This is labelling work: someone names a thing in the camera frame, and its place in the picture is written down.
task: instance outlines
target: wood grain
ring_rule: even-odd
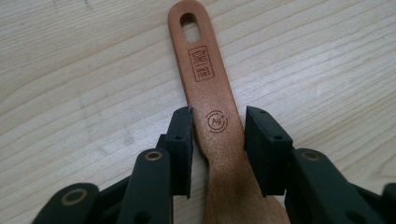
[[[0,223],[29,223],[57,190],[103,189],[185,103],[167,28],[177,1],[0,1]],[[396,1],[204,0],[233,96],[351,182],[396,181]],[[200,223],[207,170],[175,223]]]

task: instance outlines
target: clamp jaw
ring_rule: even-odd
[[[350,184],[322,153],[294,149],[266,111],[247,107],[246,152],[262,196],[284,195],[291,223],[396,223],[396,183],[381,196]],[[192,108],[175,111],[167,134],[141,152],[132,174],[99,191],[78,183],[42,208],[43,223],[173,223],[173,195],[191,194]]]

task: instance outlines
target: wooden handle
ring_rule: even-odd
[[[185,40],[184,20],[196,22],[197,41]],[[248,163],[242,122],[205,8],[181,1],[171,8],[168,23],[187,102],[194,109],[197,142],[209,166],[204,223],[288,222],[278,201],[262,198]]]

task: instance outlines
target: scratch mark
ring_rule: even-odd
[[[123,124],[123,132],[124,145],[128,147],[134,143],[134,136],[132,132],[128,129],[128,125],[126,125],[125,123]]]
[[[91,7],[90,3],[88,2],[88,0],[84,0],[84,3],[90,10],[92,10],[92,7]]]
[[[53,0],[52,4],[53,4],[53,9],[55,9],[55,11],[56,11],[56,14],[59,15],[58,6],[56,5],[56,0]]]

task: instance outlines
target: engraved logo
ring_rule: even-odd
[[[195,81],[199,82],[215,76],[206,46],[189,49],[189,55]]]
[[[212,133],[221,133],[227,128],[228,119],[219,110],[208,113],[206,119]]]

